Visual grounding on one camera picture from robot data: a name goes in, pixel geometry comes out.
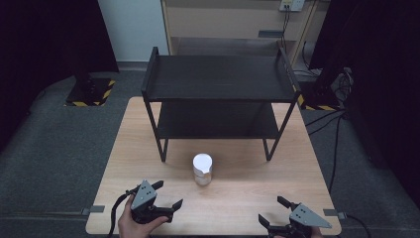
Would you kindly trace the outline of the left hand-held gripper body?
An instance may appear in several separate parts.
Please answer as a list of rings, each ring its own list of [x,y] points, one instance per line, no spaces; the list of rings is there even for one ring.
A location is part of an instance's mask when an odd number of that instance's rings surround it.
[[[135,222],[146,224],[161,216],[166,216],[168,218],[168,223],[172,221],[174,211],[171,207],[155,206],[157,196],[157,190],[154,190],[152,185],[144,179],[140,184],[131,205],[132,218]]]

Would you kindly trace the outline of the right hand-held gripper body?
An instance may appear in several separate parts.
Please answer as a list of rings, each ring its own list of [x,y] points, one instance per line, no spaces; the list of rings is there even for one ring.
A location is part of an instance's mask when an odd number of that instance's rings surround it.
[[[289,223],[284,226],[269,224],[267,234],[269,238],[282,236],[283,238],[311,238],[311,228],[331,228],[332,225],[323,217],[312,211],[303,203],[291,202]]]

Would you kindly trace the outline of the person's left hand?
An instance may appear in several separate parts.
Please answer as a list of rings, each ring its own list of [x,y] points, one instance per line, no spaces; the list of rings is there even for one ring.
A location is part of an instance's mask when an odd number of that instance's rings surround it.
[[[134,197],[130,195],[125,203],[124,211],[118,220],[119,236],[120,238],[150,238],[151,233],[166,223],[168,218],[161,216],[146,224],[135,222],[132,218],[131,210],[133,200]]]

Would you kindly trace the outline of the white-lidded clear jar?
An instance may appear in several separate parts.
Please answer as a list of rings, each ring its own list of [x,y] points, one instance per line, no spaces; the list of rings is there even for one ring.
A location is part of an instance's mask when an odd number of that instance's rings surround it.
[[[193,158],[194,179],[199,185],[207,185],[212,179],[213,160],[208,154],[198,154]]]

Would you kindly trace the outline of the black stand base striped tape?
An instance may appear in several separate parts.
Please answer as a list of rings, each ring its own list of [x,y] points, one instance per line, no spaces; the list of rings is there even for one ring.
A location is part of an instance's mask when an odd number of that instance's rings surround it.
[[[341,109],[340,102],[330,87],[317,89],[314,82],[300,81],[301,94],[298,104],[302,110],[336,111]]]
[[[65,99],[65,106],[101,106],[108,99],[114,84],[111,78],[78,80]]]

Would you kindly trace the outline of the black two-tier shelf rack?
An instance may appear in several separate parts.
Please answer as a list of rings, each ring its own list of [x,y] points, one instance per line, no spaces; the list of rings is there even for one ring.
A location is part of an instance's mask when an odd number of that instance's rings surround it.
[[[301,95],[284,51],[261,56],[162,56],[154,48],[142,96],[166,159],[171,139],[261,139],[270,160]]]

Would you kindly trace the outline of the black curtain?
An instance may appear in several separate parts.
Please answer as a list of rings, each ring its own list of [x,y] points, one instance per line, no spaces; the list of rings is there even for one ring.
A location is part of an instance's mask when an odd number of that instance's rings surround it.
[[[310,66],[318,93],[352,70],[345,105],[359,139],[420,208],[420,0],[331,0]]]
[[[38,94],[79,70],[118,70],[98,0],[0,0],[0,151]]]

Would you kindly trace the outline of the light wooden cabinet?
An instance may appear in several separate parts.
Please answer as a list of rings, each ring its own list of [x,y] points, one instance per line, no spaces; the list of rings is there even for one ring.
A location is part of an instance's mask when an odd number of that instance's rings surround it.
[[[169,52],[182,39],[256,40],[262,31],[284,31],[292,63],[303,44],[317,40],[331,0],[305,0],[300,12],[280,12],[281,0],[160,0]]]

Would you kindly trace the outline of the grey table bracket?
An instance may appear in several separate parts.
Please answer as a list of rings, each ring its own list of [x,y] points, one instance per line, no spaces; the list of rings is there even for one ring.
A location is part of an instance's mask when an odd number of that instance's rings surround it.
[[[104,209],[105,209],[105,205],[92,205],[90,207],[82,208],[81,214],[89,215],[90,213],[103,213]]]
[[[339,220],[344,220],[348,217],[346,212],[337,211],[336,209],[324,209],[323,212],[325,216],[334,216]]]

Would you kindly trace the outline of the white wall socket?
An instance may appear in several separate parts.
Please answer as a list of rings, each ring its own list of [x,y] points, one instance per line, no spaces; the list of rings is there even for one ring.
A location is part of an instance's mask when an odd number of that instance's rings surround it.
[[[280,12],[300,12],[303,9],[305,0],[281,0],[278,10]]]

